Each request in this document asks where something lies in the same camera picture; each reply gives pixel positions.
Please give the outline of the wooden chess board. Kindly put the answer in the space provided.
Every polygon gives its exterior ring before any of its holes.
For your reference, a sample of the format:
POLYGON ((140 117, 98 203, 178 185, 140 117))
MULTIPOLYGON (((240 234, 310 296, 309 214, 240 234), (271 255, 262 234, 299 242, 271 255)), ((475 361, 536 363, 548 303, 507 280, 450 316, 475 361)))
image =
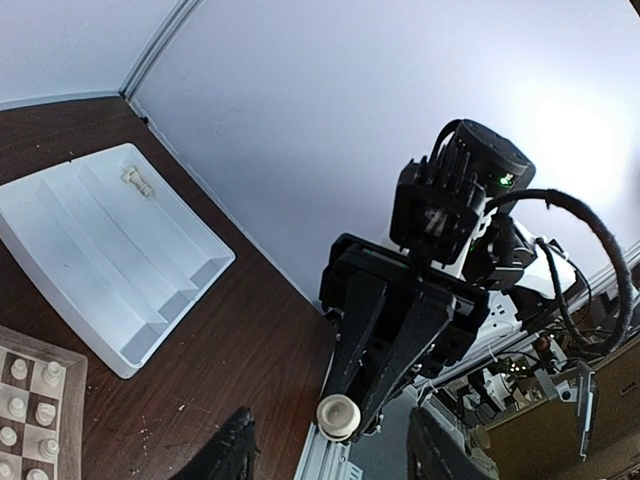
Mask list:
POLYGON ((1 477, 80 479, 87 358, 1 329, 1 477))

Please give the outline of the white piece back row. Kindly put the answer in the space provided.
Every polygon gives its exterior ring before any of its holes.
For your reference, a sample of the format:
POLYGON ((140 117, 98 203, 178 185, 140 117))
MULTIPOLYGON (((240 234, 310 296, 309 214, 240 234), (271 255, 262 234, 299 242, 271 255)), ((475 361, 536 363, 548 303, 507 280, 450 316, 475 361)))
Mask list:
POLYGON ((38 450, 46 461, 55 462, 60 453, 60 445, 55 438, 45 438, 38 442, 38 450))

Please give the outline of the white chess piece handed over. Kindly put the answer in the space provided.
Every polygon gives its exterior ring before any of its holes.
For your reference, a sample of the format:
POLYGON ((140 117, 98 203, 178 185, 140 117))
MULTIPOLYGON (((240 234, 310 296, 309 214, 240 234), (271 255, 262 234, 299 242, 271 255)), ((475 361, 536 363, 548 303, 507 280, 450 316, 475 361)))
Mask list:
POLYGON ((6 462, 0 463, 0 480, 13 480, 14 471, 12 465, 6 462))

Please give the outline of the white knight back row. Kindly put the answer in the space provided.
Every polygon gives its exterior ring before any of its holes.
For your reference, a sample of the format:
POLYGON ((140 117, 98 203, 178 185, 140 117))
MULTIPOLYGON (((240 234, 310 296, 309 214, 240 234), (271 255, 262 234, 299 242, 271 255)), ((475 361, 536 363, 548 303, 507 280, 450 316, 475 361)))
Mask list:
POLYGON ((35 419, 40 426, 49 427, 56 418, 56 406, 50 403, 39 402, 35 410, 35 419))

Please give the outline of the white bishop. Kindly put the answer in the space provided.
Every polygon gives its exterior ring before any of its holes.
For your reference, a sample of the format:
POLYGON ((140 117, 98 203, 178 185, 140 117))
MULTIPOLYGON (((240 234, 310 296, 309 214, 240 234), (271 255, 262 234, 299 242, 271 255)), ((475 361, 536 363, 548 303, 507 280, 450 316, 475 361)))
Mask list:
POLYGON ((316 408, 316 420, 320 433, 333 442, 348 440, 361 422, 360 408, 343 394, 324 398, 316 408))

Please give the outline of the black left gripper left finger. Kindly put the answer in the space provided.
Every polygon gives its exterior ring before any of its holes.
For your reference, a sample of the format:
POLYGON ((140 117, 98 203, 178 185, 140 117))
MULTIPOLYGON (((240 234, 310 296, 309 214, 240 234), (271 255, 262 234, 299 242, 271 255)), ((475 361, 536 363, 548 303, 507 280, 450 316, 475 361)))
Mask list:
POLYGON ((256 421, 249 407, 239 407, 171 479, 235 480, 254 478, 256 421))

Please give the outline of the front aluminium rail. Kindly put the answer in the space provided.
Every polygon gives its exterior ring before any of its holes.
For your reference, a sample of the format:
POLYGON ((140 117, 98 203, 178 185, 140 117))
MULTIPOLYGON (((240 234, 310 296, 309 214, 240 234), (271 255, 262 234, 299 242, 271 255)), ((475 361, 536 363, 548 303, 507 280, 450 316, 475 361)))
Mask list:
POLYGON ((311 425, 296 479, 405 479, 406 437, 410 410, 417 405, 414 386, 383 408, 381 429, 355 444, 333 443, 311 425))

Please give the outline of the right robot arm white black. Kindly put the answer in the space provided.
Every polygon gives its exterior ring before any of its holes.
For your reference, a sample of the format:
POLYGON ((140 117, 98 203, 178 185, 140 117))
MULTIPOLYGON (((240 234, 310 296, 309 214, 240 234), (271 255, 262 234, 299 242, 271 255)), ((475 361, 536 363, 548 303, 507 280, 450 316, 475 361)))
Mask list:
POLYGON ((347 233, 333 243, 319 300, 338 340, 316 413, 329 438, 374 433, 414 381, 473 374, 548 325, 558 294, 585 288, 560 245, 538 245, 499 203, 535 171, 488 127, 451 121, 399 175, 390 245, 347 233))

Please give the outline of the white rook back row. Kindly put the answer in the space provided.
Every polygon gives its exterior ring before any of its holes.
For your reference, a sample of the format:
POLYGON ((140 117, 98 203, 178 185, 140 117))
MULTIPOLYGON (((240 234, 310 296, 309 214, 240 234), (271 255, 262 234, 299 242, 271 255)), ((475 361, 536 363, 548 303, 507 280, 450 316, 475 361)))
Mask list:
POLYGON ((58 361, 50 361, 42 370, 42 380, 48 388, 58 388, 64 383, 65 369, 58 361))

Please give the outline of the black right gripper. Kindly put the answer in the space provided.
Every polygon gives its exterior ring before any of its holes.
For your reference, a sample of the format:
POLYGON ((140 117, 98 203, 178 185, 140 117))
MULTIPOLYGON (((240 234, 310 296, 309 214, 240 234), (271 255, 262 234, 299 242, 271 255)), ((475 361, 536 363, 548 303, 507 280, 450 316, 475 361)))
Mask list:
POLYGON ((460 361, 489 315, 486 291, 434 269, 419 276, 406 257, 351 234, 331 247, 319 300, 340 330, 324 396, 346 394, 359 369, 377 375, 358 433, 411 366, 434 379, 460 361))

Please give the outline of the white plastic tray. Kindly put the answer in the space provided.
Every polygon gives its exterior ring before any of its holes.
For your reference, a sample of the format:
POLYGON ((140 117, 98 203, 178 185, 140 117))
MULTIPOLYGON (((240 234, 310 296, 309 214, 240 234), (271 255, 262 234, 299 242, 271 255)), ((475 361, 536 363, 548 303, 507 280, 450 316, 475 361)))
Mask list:
POLYGON ((123 379, 236 258, 130 143, 5 183, 1 238, 59 316, 123 379), (151 197, 122 180, 130 166, 151 197))

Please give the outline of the white chess queen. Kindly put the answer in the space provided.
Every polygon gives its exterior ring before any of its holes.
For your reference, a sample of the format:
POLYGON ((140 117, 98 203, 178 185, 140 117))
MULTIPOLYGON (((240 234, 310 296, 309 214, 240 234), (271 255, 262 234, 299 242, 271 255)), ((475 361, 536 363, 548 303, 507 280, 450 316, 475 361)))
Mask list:
POLYGON ((44 470, 40 468, 33 468, 26 473, 25 479, 26 480, 49 480, 49 476, 44 470))

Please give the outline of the right aluminium frame post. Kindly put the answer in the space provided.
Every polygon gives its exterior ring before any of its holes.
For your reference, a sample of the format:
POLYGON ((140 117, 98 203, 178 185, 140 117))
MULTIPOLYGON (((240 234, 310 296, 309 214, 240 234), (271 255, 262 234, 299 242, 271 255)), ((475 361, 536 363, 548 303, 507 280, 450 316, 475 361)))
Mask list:
POLYGON ((180 0, 162 21, 125 77, 119 95, 129 101, 139 90, 161 55, 203 0, 180 0))

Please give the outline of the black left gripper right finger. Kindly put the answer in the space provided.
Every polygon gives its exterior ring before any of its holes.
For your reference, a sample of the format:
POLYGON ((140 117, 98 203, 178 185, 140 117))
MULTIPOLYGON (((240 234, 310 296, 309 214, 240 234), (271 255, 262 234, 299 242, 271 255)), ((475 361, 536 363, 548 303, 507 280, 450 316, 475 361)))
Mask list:
POLYGON ((499 476, 461 449, 428 410, 415 407, 407 431, 407 478, 489 480, 499 476))

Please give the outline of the white chess pawn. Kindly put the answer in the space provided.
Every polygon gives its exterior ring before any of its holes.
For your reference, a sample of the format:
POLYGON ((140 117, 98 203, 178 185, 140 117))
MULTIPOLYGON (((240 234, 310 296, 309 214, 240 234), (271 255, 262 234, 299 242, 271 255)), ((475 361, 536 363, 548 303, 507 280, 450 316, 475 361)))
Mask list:
POLYGON ((26 415, 27 406, 20 397, 11 397, 7 404, 8 412, 16 419, 22 419, 26 415))
POLYGON ((10 426, 4 426, 0 429, 0 442, 7 447, 13 447, 18 440, 16 431, 10 426))
POLYGON ((16 381, 25 380, 29 373, 26 361, 22 358, 17 358, 11 365, 10 373, 16 381))

